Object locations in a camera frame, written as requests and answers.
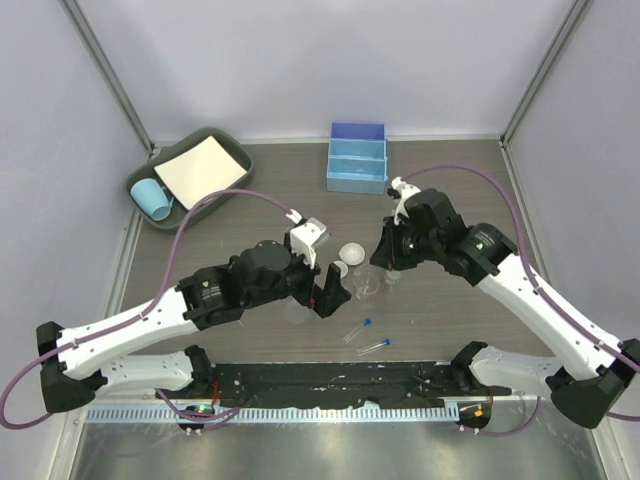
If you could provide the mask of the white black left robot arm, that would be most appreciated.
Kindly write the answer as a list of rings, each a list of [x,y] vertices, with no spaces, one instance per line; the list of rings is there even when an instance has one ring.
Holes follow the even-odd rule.
[[[75,410],[98,396],[125,390],[162,389],[205,397],[212,389],[213,370],[202,349],[161,356],[143,355],[141,349],[238,321],[247,309],[288,297],[326,318],[351,295],[336,265],[329,266],[323,287],[315,283],[320,272],[290,246],[266,240],[226,264],[197,270],[158,301],[76,328],[55,322],[38,326],[46,411]]]

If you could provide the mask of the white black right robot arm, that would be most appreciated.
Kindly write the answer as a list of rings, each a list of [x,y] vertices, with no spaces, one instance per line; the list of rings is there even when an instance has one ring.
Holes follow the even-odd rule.
[[[383,220],[372,265],[404,271],[435,262],[505,306],[552,352],[542,358],[470,343],[451,371],[457,391],[472,395],[484,386],[500,386],[548,398],[588,429],[610,415],[639,371],[638,340],[621,340],[586,318],[499,229],[465,225],[446,194],[400,179],[387,193],[396,206]]]

